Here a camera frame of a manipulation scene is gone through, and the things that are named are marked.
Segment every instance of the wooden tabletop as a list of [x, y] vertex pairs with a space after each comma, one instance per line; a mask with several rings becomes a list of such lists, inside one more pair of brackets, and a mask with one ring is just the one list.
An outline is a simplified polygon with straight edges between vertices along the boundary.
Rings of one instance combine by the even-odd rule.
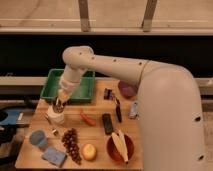
[[[78, 145], [81, 148], [86, 143], [92, 143], [97, 148], [97, 157], [94, 161], [82, 160], [81, 165], [77, 165], [68, 156], [62, 165], [63, 169], [127, 169], [142, 170], [142, 149], [139, 134], [138, 120], [129, 119], [128, 113], [133, 99], [125, 99], [121, 96], [117, 88], [118, 80], [115, 79], [96, 79], [94, 87], [94, 97], [91, 103], [71, 104], [66, 106], [65, 122], [62, 125], [55, 125], [60, 135], [70, 129], [75, 128], [78, 133]], [[121, 102], [122, 123], [119, 123], [115, 115], [115, 103], [112, 100], [104, 100], [104, 89], [112, 89], [116, 97]], [[26, 134], [19, 156], [16, 161], [16, 168], [19, 169], [56, 169], [57, 167], [43, 160], [41, 155], [43, 151], [29, 143], [29, 135], [38, 129], [44, 130], [48, 145], [65, 152], [61, 139], [54, 137], [51, 132], [51, 126], [44, 118], [49, 104], [40, 99], [35, 114], [32, 118], [29, 131]], [[88, 126], [81, 120], [79, 110], [82, 108], [84, 113], [96, 120], [96, 126]], [[119, 163], [112, 160], [106, 150], [106, 144], [109, 136], [105, 135], [101, 116], [103, 113], [110, 113], [113, 127], [115, 130], [121, 129], [126, 135], [131, 137], [134, 143], [134, 154], [129, 163]]]

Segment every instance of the green tray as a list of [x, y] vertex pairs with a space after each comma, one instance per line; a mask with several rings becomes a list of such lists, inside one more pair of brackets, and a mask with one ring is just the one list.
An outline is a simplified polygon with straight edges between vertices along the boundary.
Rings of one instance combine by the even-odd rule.
[[[51, 102], [57, 97], [59, 89], [60, 76], [63, 74], [63, 69], [51, 69], [47, 80], [41, 91], [40, 97], [47, 102]], [[80, 86], [71, 95], [70, 102], [91, 102], [94, 92], [95, 71], [87, 71], [82, 79]]]

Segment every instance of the cup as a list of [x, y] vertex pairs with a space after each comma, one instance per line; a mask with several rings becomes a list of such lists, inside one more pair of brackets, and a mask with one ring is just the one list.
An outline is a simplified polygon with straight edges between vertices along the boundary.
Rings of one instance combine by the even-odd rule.
[[48, 117], [56, 124], [63, 124], [64, 123], [64, 112], [56, 113], [53, 109], [53, 106], [49, 106], [47, 110]]
[[47, 144], [47, 138], [44, 131], [36, 130], [30, 135], [30, 143], [36, 147], [44, 148]]

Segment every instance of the grape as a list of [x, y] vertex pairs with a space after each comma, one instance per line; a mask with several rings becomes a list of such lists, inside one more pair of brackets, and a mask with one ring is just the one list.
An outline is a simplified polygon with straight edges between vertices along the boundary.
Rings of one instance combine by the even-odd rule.
[[74, 128], [67, 130], [61, 139], [66, 148], [66, 152], [71, 156], [75, 163], [80, 165], [82, 159], [79, 153], [77, 140], [77, 131]]

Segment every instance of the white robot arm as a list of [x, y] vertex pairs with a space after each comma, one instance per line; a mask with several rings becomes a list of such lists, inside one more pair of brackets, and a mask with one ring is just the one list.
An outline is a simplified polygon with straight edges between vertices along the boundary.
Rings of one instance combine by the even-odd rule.
[[99, 56], [67, 48], [58, 99], [68, 100], [87, 69], [138, 86], [145, 171], [203, 171], [204, 130], [198, 86], [185, 68], [140, 59]]

